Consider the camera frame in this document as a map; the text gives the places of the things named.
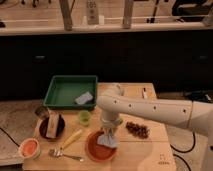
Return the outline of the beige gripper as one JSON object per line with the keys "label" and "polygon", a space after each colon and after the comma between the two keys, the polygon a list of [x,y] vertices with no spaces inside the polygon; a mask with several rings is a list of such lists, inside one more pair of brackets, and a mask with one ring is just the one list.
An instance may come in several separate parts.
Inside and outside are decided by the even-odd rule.
{"label": "beige gripper", "polygon": [[102,123],[101,129],[103,130],[105,134],[110,134],[110,133],[114,134],[117,127],[121,125],[122,122],[123,122],[122,118],[118,118],[113,121],[101,119],[101,123]]}

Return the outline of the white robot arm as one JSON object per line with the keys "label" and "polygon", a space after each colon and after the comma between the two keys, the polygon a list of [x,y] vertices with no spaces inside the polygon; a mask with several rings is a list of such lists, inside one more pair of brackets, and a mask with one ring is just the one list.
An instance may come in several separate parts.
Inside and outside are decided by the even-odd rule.
{"label": "white robot arm", "polygon": [[106,134],[121,121],[119,114],[129,114],[182,129],[208,138],[201,171],[213,171],[213,104],[190,100],[143,99],[125,97],[119,84],[112,84],[96,101],[102,110],[100,120]]}

